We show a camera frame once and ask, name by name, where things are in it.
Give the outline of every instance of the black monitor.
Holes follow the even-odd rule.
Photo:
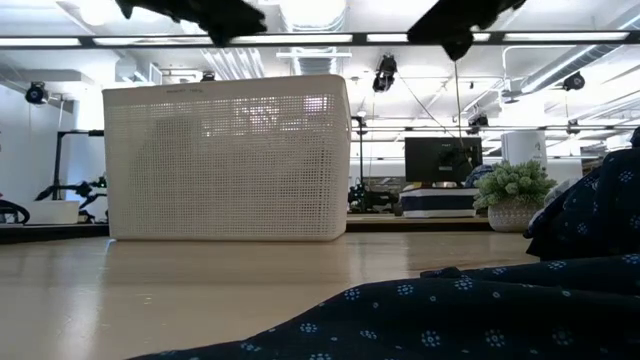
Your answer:
[[[404,157],[408,182],[449,181],[459,184],[482,164],[482,139],[406,138]]]

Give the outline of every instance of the green succulent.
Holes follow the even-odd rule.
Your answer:
[[[515,200],[523,205],[540,205],[556,181],[549,179],[539,162],[511,165],[504,161],[493,165],[493,172],[476,181],[480,192],[473,206],[487,208],[505,200]]]

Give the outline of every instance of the white plastic basket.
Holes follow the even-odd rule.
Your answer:
[[[333,75],[104,91],[111,236],[333,240],[350,109]]]

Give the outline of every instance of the wooden table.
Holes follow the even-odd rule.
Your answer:
[[[122,359],[246,338],[365,282],[529,263],[499,233],[350,233],[331,243],[0,247],[0,358]]]

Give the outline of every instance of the dark blue fabric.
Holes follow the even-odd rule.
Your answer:
[[[467,181],[465,181],[464,187],[465,188],[476,187],[475,185],[476,181],[480,180],[480,178],[492,172],[493,172],[493,167],[491,165],[477,166],[475,169],[473,169],[473,171],[471,171],[471,174],[469,174],[469,177],[467,177]]]
[[[365,284],[248,339],[137,360],[640,359],[640,255]]]
[[[555,199],[525,233],[542,260],[629,254],[640,249],[640,149],[609,154]]]

